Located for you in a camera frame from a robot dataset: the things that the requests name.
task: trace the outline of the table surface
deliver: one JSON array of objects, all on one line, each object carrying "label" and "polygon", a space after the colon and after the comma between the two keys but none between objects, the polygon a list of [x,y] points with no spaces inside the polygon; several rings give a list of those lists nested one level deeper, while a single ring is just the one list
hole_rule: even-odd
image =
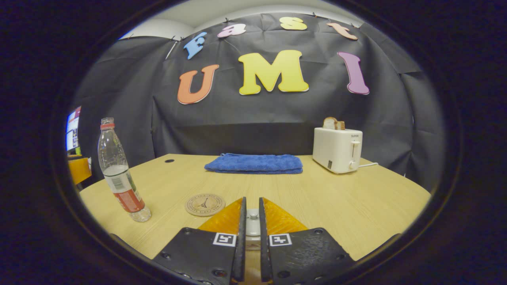
[{"label": "table surface", "polygon": [[[200,193],[222,196],[229,204],[246,197],[258,208],[266,197],[309,229],[323,227],[354,260],[367,255],[394,234],[403,232],[421,213],[430,194],[409,179],[380,165],[334,174],[298,156],[301,174],[230,174],[206,171],[216,156],[168,154],[130,169],[152,212],[149,221],[129,218],[105,180],[80,192],[90,213],[114,233],[152,259],[183,227],[198,228],[209,217],[196,217],[185,203]],[[167,159],[174,162],[165,163]],[[361,158],[360,164],[370,161]],[[245,284],[259,284],[259,251],[247,251]]]}]

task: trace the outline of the blue towel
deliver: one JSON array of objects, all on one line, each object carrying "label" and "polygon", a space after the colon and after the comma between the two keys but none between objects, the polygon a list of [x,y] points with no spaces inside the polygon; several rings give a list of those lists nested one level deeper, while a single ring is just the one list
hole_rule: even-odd
[{"label": "blue towel", "polygon": [[303,172],[303,164],[293,155],[241,155],[221,154],[204,166],[220,173],[244,174],[296,174]]}]

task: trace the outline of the white toaster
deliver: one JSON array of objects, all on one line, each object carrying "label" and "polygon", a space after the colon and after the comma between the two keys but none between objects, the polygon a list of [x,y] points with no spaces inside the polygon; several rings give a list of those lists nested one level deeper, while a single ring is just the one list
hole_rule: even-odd
[{"label": "white toaster", "polygon": [[313,160],[334,173],[356,171],[362,146],[361,131],[315,128]]}]

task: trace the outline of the blue letter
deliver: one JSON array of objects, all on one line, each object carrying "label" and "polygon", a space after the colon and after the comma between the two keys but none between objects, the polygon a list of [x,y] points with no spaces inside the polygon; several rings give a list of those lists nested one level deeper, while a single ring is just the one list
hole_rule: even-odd
[{"label": "blue letter", "polygon": [[187,59],[191,59],[196,53],[200,52],[202,50],[202,44],[204,44],[204,38],[203,36],[207,33],[204,31],[197,35],[197,37],[193,38],[191,41],[189,41],[183,48],[187,49],[189,52],[189,56]]}]

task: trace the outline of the monitor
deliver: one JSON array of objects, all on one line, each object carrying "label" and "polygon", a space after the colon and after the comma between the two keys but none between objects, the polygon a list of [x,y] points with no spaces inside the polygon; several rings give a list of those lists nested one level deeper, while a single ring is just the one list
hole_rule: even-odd
[{"label": "monitor", "polygon": [[67,135],[65,136],[65,144],[67,146],[67,151],[71,151],[77,147],[79,147],[78,143],[78,124],[79,124],[79,114],[81,113],[81,106],[77,107],[68,117],[67,117]]}]

